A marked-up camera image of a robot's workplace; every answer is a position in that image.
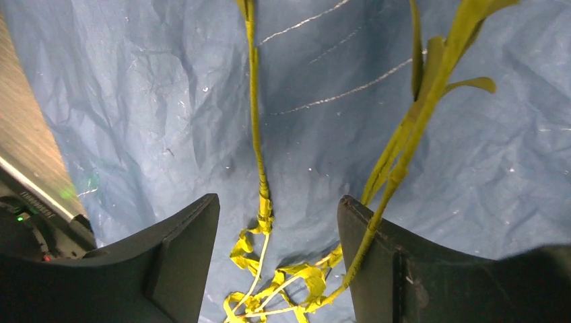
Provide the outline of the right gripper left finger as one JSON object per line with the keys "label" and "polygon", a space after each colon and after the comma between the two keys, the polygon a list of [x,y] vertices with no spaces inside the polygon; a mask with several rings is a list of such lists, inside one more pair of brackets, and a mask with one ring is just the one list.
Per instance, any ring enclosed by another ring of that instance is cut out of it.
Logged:
{"label": "right gripper left finger", "polygon": [[2,322],[197,322],[220,215],[209,193],[74,260],[1,255]]}

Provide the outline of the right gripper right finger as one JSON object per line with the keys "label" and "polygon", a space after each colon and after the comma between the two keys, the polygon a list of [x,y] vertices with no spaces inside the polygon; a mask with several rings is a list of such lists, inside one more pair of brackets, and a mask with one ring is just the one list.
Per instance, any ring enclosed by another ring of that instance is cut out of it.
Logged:
{"label": "right gripper right finger", "polygon": [[491,260],[383,220],[350,293],[357,322],[569,322],[570,247]]}

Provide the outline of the blue paper flower bouquet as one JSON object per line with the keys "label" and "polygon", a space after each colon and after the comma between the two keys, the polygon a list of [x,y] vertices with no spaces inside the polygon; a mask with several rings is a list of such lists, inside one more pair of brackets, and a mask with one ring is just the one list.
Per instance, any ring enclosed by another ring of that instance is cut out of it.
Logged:
{"label": "blue paper flower bouquet", "polygon": [[[24,73],[106,246],[206,192],[222,214],[202,313],[252,281],[229,259],[254,217],[245,27],[233,1],[2,1]],[[338,239],[411,103],[406,1],[260,1],[263,158],[275,207],[264,265]],[[495,13],[436,107],[385,215],[433,242],[499,258],[570,241],[570,2]]]}

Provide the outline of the light blue flower stem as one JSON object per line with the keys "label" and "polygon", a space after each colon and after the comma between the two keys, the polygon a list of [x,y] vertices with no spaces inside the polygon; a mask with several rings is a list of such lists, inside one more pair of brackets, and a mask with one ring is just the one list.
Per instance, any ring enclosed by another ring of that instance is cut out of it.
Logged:
{"label": "light blue flower stem", "polygon": [[300,322],[306,321],[308,312],[332,303],[353,282],[372,244],[384,210],[391,197],[407,175],[420,139],[430,121],[437,103],[449,92],[462,86],[476,87],[489,93],[496,91],[496,84],[488,77],[477,77],[454,83],[449,78],[467,50],[479,36],[485,20],[492,14],[512,6],[511,1],[462,1],[447,37],[435,36],[427,43],[422,41],[419,9],[415,1],[409,4],[412,26],[411,94],[413,102],[387,146],[375,164],[364,191],[361,203],[367,205],[377,192],[382,193],[381,202],[369,220],[364,236],[343,278],[341,285],[330,295],[324,296],[325,271],[335,267],[341,260],[342,247],[337,247],[316,264],[301,264],[279,268],[275,276],[279,285],[256,294],[248,291],[238,299],[229,295],[224,302],[228,322],[247,322],[250,318],[265,321],[265,306],[277,294],[297,279],[302,279],[308,289],[308,297],[302,303],[290,304]]}

